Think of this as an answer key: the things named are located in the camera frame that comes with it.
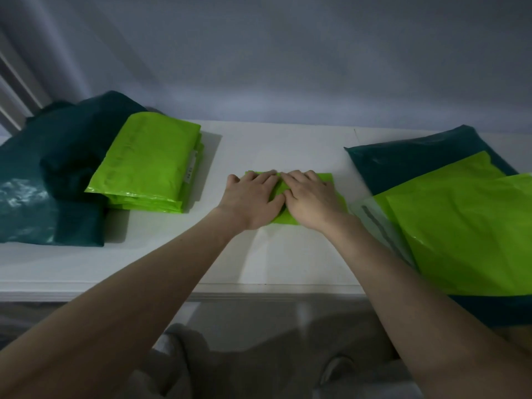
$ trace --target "green poly bag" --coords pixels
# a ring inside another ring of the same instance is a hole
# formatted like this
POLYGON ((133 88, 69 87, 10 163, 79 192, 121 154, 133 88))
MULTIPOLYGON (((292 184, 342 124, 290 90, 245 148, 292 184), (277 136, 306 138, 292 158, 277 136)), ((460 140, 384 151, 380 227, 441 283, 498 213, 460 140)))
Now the green poly bag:
POLYGON ((394 211, 388 203, 389 196, 416 193, 417 191, 434 187, 435 183, 443 186, 452 185, 456 180, 460 179, 497 179, 505 176, 499 168, 491 163, 489 154, 486 151, 482 151, 392 187, 375 195, 374 199, 389 220, 397 224, 394 211))
MULTIPOLYGON (((334 185, 334 179, 332 173, 317 173, 318 178, 320 178, 323 182, 331 182, 334 185)), ((280 182, 277 182, 276 186, 273 188, 271 195, 270 195, 270 201, 272 201, 276 195, 282 194, 285 190, 290 189, 288 185, 281 180, 280 182)), ((336 197, 338 197, 338 201, 340 202, 340 206, 342 209, 347 212, 347 204, 345 203, 345 199, 343 196, 336 192, 336 197)), ((277 217, 275 217, 272 221, 272 223, 276 224, 291 224, 293 226, 298 226, 299 223, 296 221, 294 217, 292 217, 292 214, 288 211, 286 208, 286 205, 283 206, 277 217)))
POLYGON ((532 294, 532 177, 455 180, 388 202, 421 274, 447 294, 532 294))
POLYGON ((109 207, 183 213, 203 153, 199 124, 154 112, 131 115, 86 192, 109 207))

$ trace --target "white label sticker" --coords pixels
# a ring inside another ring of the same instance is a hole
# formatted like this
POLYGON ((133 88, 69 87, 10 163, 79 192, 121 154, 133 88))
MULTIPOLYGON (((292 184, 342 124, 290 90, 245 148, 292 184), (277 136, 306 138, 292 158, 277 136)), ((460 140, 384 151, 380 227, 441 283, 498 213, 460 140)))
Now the white label sticker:
POLYGON ((192 179, 192 173, 194 172, 194 167, 196 166, 196 155, 198 151, 192 150, 190 152, 190 157, 188 158, 188 166, 187 166, 187 172, 185 172, 185 177, 183 178, 183 182, 190 183, 190 180, 192 179))

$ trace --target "plastic mailer bag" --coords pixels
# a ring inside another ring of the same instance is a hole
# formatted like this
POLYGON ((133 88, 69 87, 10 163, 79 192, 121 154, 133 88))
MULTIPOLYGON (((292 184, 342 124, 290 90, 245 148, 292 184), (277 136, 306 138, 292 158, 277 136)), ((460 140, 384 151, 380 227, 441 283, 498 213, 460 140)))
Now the plastic mailer bag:
POLYGON ((145 110, 112 91, 28 119, 0 146, 0 242, 102 246, 107 199, 84 190, 128 117, 145 110))
POLYGON ((131 115, 87 192, 112 208, 183 213, 201 160, 201 126, 154 112, 131 115))
POLYGON ((447 294, 532 294, 532 177, 456 180, 388 202, 419 271, 447 294))
POLYGON ((392 187, 374 196, 374 199, 387 217, 392 222, 397 223, 394 211, 388 203, 389 196, 416 193, 420 190, 434 187, 435 183, 440 184, 440 186, 453 186, 460 179, 497 179, 504 176, 502 171, 491 163, 489 154, 486 151, 482 151, 392 187))
POLYGON ((505 175, 517 174, 470 126, 346 150, 374 195, 481 151, 486 151, 505 175))
MULTIPOLYGON (((317 173, 318 178, 320 178, 323 182, 331 182, 334 185, 334 178, 332 173, 317 173)), ((272 201, 276 195, 282 194, 285 190, 290 189, 288 185, 283 181, 280 180, 276 186, 273 188, 271 195, 270 195, 270 201, 272 201)), ((343 196, 336 192, 336 197, 338 198, 338 201, 340 203, 340 206, 345 212, 348 212, 347 205, 345 203, 345 199, 343 196)), ((288 208, 286 208, 286 205, 283 206, 277 217, 275 217, 272 220, 272 223, 276 224, 291 224, 294 226, 298 226, 299 223, 296 221, 294 217, 292 217, 292 214, 288 211, 288 208)))

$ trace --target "white tabletop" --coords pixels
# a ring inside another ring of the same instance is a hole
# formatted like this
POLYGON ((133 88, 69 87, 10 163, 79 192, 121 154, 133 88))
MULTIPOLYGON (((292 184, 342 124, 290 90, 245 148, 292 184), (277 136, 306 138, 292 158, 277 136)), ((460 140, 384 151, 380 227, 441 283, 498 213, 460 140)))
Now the white tabletop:
MULTIPOLYGON (((349 201, 369 191, 343 147, 419 137, 431 132, 360 127, 195 121, 204 160, 188 214, 111 212, 103 248, 0 245, 0 301, 67 301, 185 231, 216 206, 230 173, 293 169, 331 172, 349 201)), ((532 135, 484 134, 520 172, 532 171, 532 135)), ((193 298, 273 298, 302 294, 363 294, 323 236, 300 226, 271 224, 237 236, 203 277, 193 298)))

